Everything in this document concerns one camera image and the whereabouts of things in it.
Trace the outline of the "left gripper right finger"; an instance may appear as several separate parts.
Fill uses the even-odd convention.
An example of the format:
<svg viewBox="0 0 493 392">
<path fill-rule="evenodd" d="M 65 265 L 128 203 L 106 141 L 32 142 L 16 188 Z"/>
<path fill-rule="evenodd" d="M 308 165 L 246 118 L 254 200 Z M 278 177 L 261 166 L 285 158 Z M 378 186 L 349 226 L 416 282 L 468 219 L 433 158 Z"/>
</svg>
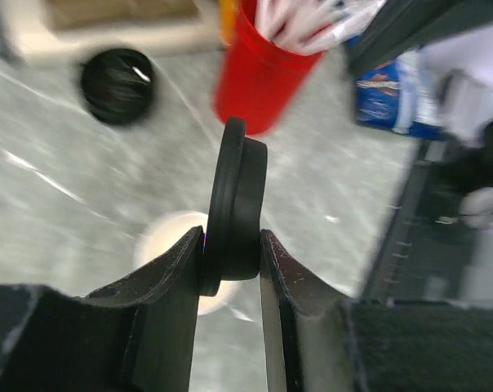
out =
<svg viewBox="0 0 493 392">
<path fill-rule="evenodd" d="M 344 295 L 299 263 L 267 229 L 260 236 L 260 295 L 268 389 L 350 391 Z"/>
</svg>

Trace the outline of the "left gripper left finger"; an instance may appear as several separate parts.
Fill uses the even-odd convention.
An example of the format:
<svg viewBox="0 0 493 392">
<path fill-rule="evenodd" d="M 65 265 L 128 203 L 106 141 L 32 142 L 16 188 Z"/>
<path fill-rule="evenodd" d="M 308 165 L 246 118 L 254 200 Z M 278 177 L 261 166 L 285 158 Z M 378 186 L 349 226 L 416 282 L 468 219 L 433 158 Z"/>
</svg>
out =
<svg viewBox="0 0 493 392">
<path fill-rule="evenodd" d="M 161 256 L 88 295 L 96 305 L 131 313 L 119 378 L 139 391 L 186 391 L 198 311 L 202 227 Z"/>
</svg>

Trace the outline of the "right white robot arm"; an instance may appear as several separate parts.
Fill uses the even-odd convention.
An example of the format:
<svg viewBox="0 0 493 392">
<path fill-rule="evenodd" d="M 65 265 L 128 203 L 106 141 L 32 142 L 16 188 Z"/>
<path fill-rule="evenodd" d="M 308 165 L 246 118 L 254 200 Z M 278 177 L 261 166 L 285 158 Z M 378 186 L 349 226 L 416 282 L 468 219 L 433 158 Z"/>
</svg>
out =
<svg viewBox="0 0 493 392">
<path fill-rule="evenodd" d="M 418 49 L 434 77 L 446 133 L 460 157 L 439 167 L 463 194 L 458 213 L 493 226 L 493 1 L 387 1 L 349 50 L 354 77 Z"/>
</svg>

